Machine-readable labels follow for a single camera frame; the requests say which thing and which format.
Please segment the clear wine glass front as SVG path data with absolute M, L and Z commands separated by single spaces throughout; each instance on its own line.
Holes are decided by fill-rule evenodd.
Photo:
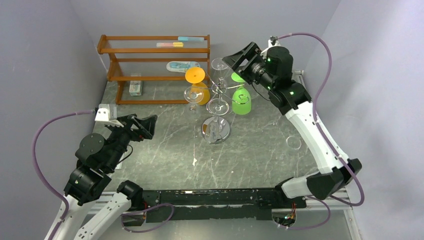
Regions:
M 217 57 L 212 60 L 211 68 L 213 69 L 211 77 L 212 82 L 221 88 L 226 86 L 229 66 L 222 60 L 222 58 Z

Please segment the clear wine glass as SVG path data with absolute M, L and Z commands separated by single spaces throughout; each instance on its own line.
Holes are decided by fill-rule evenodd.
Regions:
M 202 134 L 204 139 L 210 144 L 224 142 L 231 133 L 229 122 L 224 115 L 229 111 L 229 104 L 220 98 L 214 98 L 207 104 L 207 110 L 212 114 L 202 124 Z
M 302 147 L 302 141 L 299 137 L 290 135 L 285 140 L 287 147 L 292 151 L 298 151 Z
M 200 102 L 204 99 L 203 90 L 197 86 L 190 86 L 184 91 L 184 98 L 187 101 L 187 112 L 190 114 L 198 114 Z
M 226 86 L 229 66 L 222 60 L 222 58 L 217 57 L 212 60 L 211 68 L 213 69 L 211 77 L 212 82 L 221 88 Z

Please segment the green plastic wine glass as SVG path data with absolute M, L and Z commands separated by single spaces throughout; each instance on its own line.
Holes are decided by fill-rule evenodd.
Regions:
M 252 110 L 252 99 L 249 91 L 244 87 L 246 81 L 235 72 L 231 74 L 231 79 L 241 84 L 235 88 L 232 95 L 232 111 L 237 115 L 247 115 Z

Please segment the orange plastic wine glass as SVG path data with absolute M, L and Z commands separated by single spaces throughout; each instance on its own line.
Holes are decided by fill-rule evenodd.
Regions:
M 185 73 L 185 80 L 191 84 L 193 91 L 200 90 L 203 93 L 203 99 L 198 103 L 206 105 L 211 97 L 209 87 L 203 82 L 206 77 L 205 71 L 201 67 L 191 67 Z

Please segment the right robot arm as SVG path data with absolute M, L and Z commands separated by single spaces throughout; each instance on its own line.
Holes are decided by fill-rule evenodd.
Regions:
M 354 179 L 362 163 L 349 158 L 320 124 L 310 94 L 292 79 L 294 58 L 287 48 L 275 45 L 261 50 L 251 42 L 222 60 L 246 83 L 267 90 L 270 102 L 297 129 L 316 162 L 317 172 L 279 184 L 281 190 L 274 195 L 278 206 L 288 207 L 303 196 L 324 200 Z

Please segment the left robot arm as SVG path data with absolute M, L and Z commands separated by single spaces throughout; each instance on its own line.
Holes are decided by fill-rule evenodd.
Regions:
M 145 118 L 138 118 L 136 114 L 117 117 L 104 108 L 96 111 L 95 121 L 104 124 L 111 133 L 108 138 L 90 133 L 81 140 L 75 152 L 77 165 L 64 193 L 53 192 L 62 204 L 45 239 L 97 240 L 125 211 L 144 207 L 143 189 L 126 180 L 119 185 L 111 201 L 83 224 L 110 183 L 109 174 L 114 173 L 129 143 L 151 140 L 157 119 L 155 114 Z

